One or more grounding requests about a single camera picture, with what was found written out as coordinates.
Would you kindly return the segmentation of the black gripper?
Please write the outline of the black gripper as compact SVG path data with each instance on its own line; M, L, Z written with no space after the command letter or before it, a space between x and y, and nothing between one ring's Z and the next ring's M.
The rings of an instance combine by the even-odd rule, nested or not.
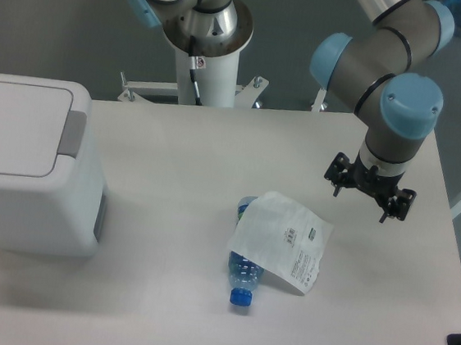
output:
M334 187L334 197L337 197L343 188L356 188L373 198L384 210L379 219L380 223L384 223L388 218L404 221L413 205L416 191L410 188L397 188L402 177L403 173L391 177L380 175L377 171L367 168L360 156L351 163L343 152L337 153L324 174L324 178Z

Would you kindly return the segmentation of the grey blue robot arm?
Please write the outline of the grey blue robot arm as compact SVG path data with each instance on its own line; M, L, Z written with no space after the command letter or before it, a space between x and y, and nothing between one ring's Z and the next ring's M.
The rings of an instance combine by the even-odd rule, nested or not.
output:
M440 87L413 68L452 39L454 18L440 2L357 0L374 34L355 41L324 39L309 63L315 81L367 127L354 160L337 154L325 178L336 191L355 188L373 198L383 216L404 220L416 193L400 188L409 163L436 126ZM181 104L239 105L240 52L253 37L253 17L240 0L127 0L145 26L163 31L175 50Z

